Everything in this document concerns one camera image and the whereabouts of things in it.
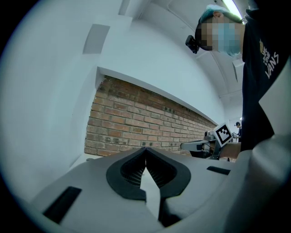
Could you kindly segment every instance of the black slot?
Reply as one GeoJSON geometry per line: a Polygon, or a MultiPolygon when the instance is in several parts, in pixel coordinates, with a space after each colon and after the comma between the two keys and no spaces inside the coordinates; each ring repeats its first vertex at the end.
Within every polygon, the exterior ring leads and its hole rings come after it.
{"type": "Polygon", "coordinates": [[[43,213],[55,223],[60,223],[69,208],[72,206],[82,189],[68,187],[43,213]]]}
{"type": "Polygon", "coordinates": [[[231,171],[228,170],[228,169],[223,169],[223,168],[220,168],[220,167],[214,167],[214,166],[210,166],[207,168],[207,170],[209,171],[213,171],[213,172],[217,172],[217,173],[220,173],[220,174],[224,174],[224,175],[228,175],[231,171]]]}

